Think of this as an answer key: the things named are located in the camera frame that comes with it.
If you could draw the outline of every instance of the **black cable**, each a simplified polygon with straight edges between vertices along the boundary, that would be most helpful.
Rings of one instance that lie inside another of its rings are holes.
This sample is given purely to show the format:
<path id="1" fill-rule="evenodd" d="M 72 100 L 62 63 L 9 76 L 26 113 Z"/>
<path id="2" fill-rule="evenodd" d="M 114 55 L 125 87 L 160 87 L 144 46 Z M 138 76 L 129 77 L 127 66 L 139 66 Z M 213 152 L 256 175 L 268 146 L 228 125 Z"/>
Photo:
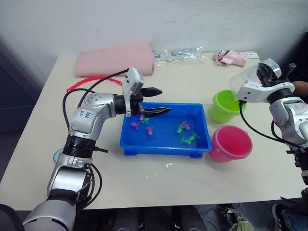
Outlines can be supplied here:
<path id="1" fill-rule="evenodd" d="M 103 82 L 103 81 L 106 80 L 106 79 L 109 79 L 109 78 L 111 78 L 111 77 L 114 77 L 114 76 L 118 76 L 118 75 L 120 75 L 120 74 L 123 74 L 123 73 L 127 72 L 128 69 L 123 70 L 123 71 L 120 71 L 120 72 L 117 72 L 117 73 L 114 73 L 114 74 L 109 75 L 109 76 L 106 76 L 105 78 L 102 78 L 102 79 L 98 80 L 96 83 L 94 83 L 94 84 L 93 84 L 91 87 L 89 87 L 89 89 L 83 94 L 83 96 L 81 97 L 80 102 L 79 102 L 79 104 L 78 104 L 78 107 L 81 106 L 81 104 L 82 104 L 82 102 L 84 101 L 84 99 L 85 99 L 85 97 L 87 96 L 87 94 L 88 94 L 89 92 L 91 92 L 91 90 L 92 90 L 93 88 L 95 88 L 98 84 L 100 84 L 101 82 Z"/>
<path id="2" fill-rule="evenodd" d="M 276 137 L 276 138 L 277 138 L 278 140 L 280 140 L 281 142 L 284 142 L 285 144 L 292 145 L 292 146 L 294 146 L 294 147 L 296 147 L 296 148 L 304 148 L 304 147 L 302 147 L 302 146 L 300 146 L 300 145 L 298 145 L 298 144 L 296 144 L 296 143 L 287 141 L 287 140 L 285 140 L 285 139 L 279 137 L 279 136 L 275 133 L 274 124 L 275 124 L 275 122 L 274 122 L 274 120 L 272 120 L 271 125 L 270 125 L 270 130 L 271 130 L 271 132 L 272 132 L 272 134 L 273 134 L 274 137 Z"/>
<path id="3" fill-rule="evenodd" d="M 98 191 L 96 192 L 95 196 L 88 203 L 86 203 L 84 206 L 82 206 L 81 209 L 86 208 L 96 199 L 96 197 L 100 194 L 100 192 L 102 190 L 102 186 L 103 186 L 103 179 L 102 179 L 101 173 L 99 172 L 98 168 L 94 164 L 91 164 L 91 165 L 94 168 L 94 170 L 96 171 L 96 173 L 97 173 L 97 175 L 100 179 L 100 186 L 99 186 Z"/>
<path id="4" fill-rule="evenodd" d="M 95 147 L 94 151 L 103 152 L 103 153 L 108 153 L 108 150 L 107 150 L 107 149 L 99 148 L 99 147 Z"/>
<path id="5" fill-rule="evenodd" d="M 88 198 L 87 198 L 87 202 L 88 202 L 89 200 L 91 200 L 92 195 L 93 195 L 93 192 L 94 192 L 94 188 L 95 188 L 95 177 L 94 177 L 94 172 L 93 172 L 91 166 L 89 167 L 89 170 L 90 170 L 91 178 L 92 178 L 92 188 L 91 188 L 91 192 L 90 192 L 90 194 L 89 194 L 89 196 L 88 196 Z"/>
<path id="6" fill-rule="evenodd" d="M 69 121 L 68 121 L 67 114 L 66 114 L 66 109 L 65 109 L 66 98 L 68 97 L 69 94 L 73 93 L 74 91 L 78 91 L 78 90 L 84 90 L 84 91 L 89 91 L 89 92 L 95 93 L 94 91 L 86 89 L 86 88 L 76 88 L 76 89 L 70 90 L 69 92 L 67 92 L 64 95 L 63 100 L 62 100 L 62 110 L 63 110 L 63 116 L 64 116 L 64 119 L 65 119 L 65 123 L 66 123 L 67 129 L 69 129 Z"/>
<path id="7" fill-rule="evenodd" d="M 278 141 L 278 142 L 280 142 L 280 143 L 284 143 L 283 141 L 280 141 L 280 140 L 278 140 L 278 139 L 275 139 L 275 138 L 273 138 L 273 137 L 271 137 L 271 136 L 267 136 L 267 135 L 265 135 L 265 134 L 263 134 L 263 133 L 261 133 L 261 132 L 255 130 L 252 126 L 250 126 L 250 124 L 249 124 L 249 123 L 246 121 L 246 119 L 244 118 L 244 115 L 243 115 L 243 112 L 242 112 L 242 105 L 243 105 L 243 103 L 244 103 L 243 101 L 240 101 L 240 103 L 239 103 L 239 106 L 240 106 L 240 114 L 241 114 L 241 117 L 242 117 L 243 121 L 246 123 L 246 125 L 247 125 L 252 131 L 254 131 L 254 132 L 258 133 L 259 135 L 264 136 L 264 137 L 266 137 L 266 138 L 268 138 L 268 139 L 271 139 L 271 140 L 273 140 L 273 141 Z"/>
<path id="8" fill-rule="evenodd" d="M 12 220 L 12 223 L 16 231 L 25 231 L 23 223 L 21 222 L 18 214 L 14 209 L 12 209 L 7 205 L 0 204 L 0 211 L 6 213 L 9 216 L 9 218 Z"/>

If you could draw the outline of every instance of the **pink folded cloth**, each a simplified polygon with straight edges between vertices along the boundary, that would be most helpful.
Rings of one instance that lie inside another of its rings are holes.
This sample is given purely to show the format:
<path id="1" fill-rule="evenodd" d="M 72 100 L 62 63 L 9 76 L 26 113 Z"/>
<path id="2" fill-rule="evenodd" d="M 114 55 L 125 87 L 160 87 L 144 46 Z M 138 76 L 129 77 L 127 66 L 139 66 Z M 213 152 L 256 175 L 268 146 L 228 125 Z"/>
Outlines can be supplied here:
<path id="1" fill-rule="evenodd" d="M 107 76 L 131 66 L 143 75 L 153 74 L 154 54 L 149 42 L 85 51 L 78 56 L 74 73 L 79 77 Z"/>
<path id="2" fill-rule="evenodd" d="M 236 51 L 224 51 L 221 50 L 219 52 L 216 52 L 213 56 L 213 59 L 215 59 L 215 62 L 217 65 L 238 65 L 238 66 L 245 66 L 248 55 L 247 54 L 241 54 Z"/>

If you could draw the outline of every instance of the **green toy fish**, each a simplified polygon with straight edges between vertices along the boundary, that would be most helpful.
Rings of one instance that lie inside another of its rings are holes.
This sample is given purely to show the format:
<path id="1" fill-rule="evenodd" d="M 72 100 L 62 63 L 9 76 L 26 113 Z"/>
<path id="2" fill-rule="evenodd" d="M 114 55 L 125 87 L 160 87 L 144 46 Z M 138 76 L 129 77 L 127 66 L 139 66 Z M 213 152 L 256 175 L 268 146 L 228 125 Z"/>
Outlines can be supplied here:
<path id="1" fill-rule="evenodd" d="M 195 141 L 197 138 L 200 138 L 200 136 L 198 136 L 197 133 L 193 133 L 188 139 L 190 141 Z"/>
<path id="2" fill-rule="evenodd" d="M 177 133 L 181 133 L 183 131 L 184 126 L 182 124 L 178 125 Z"/>
<path id="3" fill-rule="evenodd" d="M 192 142 L 189 139 L 185 139 L 185 137 L 183 136 L 182 139 L 180 139 L 180 143 L 191 145 Z"/>
<path id="4" fill-rule="evenodd" d="M 150 123 L 150 118 L 144 118 L 141 122 L 143 124 L 149 124 Z"/>

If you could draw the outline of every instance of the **shoe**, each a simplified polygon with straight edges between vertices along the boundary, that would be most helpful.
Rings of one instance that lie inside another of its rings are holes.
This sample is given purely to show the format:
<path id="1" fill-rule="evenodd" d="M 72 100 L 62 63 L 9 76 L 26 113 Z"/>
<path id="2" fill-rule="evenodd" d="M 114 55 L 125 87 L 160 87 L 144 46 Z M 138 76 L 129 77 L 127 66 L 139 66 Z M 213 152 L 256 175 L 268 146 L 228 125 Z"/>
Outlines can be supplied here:
<path id="1" fill-rule="evenodd" d="M 275 220 L 275 228 L 274 231 L 290 231 L 286 226 L 284 219 L 282 217 L 281 211 L 284 209 L 288 209 L 289 207 L 285 205 L 274 204 L 271 207 L 271 212 L 273 214 Z"/>

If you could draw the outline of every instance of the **pink glove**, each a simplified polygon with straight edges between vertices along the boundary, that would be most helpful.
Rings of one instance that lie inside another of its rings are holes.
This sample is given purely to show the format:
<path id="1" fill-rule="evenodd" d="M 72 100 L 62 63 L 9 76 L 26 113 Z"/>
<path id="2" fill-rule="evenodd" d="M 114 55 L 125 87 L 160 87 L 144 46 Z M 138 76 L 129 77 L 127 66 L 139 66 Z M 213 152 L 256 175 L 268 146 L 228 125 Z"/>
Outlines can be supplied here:
<path id="1" fill-rule="evenodd" d="M 217 65 L 238 65 L 238 66 L 245 66 L 248 55 L 247 54 L 241 54 L 236 51 L 224 51 L 221 50 L 219 52 L 216 52 L 213 56 L 215 59 L 215 62 Z"/>

